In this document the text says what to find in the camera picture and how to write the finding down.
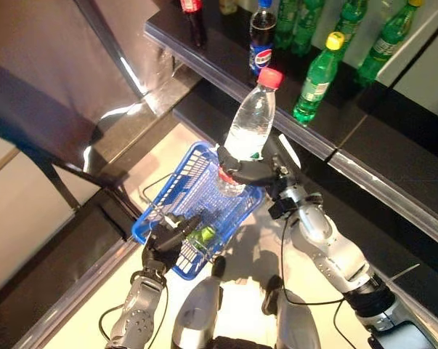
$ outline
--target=blue bottle cap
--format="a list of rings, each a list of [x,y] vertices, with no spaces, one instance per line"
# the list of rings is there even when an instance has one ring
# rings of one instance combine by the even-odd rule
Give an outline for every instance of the blue bottle cap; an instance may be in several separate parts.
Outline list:
[[[259,6],[260,7],[271,7],[272,6],[272,0],[259,0]]]

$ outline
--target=pepsi logo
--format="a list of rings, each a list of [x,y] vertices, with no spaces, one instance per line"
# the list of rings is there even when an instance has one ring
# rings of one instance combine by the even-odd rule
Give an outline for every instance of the pepsi logo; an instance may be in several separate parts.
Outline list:
[[[270,63],[270,58],[272,56],[271,49],[265,49],[264,51],[260,51],[254,58],[254,62],[258,68],[265,68]]]

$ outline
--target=red bottle cap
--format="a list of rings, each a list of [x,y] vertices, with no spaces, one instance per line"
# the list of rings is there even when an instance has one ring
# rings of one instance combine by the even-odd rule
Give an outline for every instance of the red bottle cap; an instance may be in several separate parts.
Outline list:
[[[259,74],[257,83],[269,87],[270,89],[277,89],[283,80],[283,74],[279,71],[270,68],[264,68]]]

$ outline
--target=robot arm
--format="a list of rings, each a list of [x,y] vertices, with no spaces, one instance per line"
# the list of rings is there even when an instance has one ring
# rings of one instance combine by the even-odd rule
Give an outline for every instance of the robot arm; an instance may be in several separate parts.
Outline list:
[[[176,227],[170,229],[164,222],[154,227],[142,253],[144,268],[131,277],[129,294],[106,349],[143,349],[149,342],[154,332],[154,313],[166,286],[164,275],[177,262],[182,240],[199,223],[197,215],[176,222]]]
[[[374,273],[359,247],[341,235],[324,213],[322,196],[309,195],[304,190],[301,171],[291,155],[293,149],[288,149],[288,141],[280,137],[271,135],[267,140],[263,152],[264,159],[269,161],[266,164],[231,161],[227,150],[220,147],[222,169],[237,182],[267,187],[275,202],[269,209],[271,217],[290,220],[293,245],[307,254],[343,294],[361,324],[372,334],[369,339],[372,348],[437,349],[438,342],[430,331]],[[267,169],[259,176],[265,166]]]

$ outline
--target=yellow bottle cap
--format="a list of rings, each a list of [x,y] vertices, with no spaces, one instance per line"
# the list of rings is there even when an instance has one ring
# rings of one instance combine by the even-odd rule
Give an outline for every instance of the yellow bottle cap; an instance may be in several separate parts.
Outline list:
[[[408,3],[410,6],[420,7],[422,6],[423,0],[409,0]]]
[[[334,31],[328,35],[327,42],[325,43],[328,49],[336,51],[343,46],[344,34],[339,31]]]

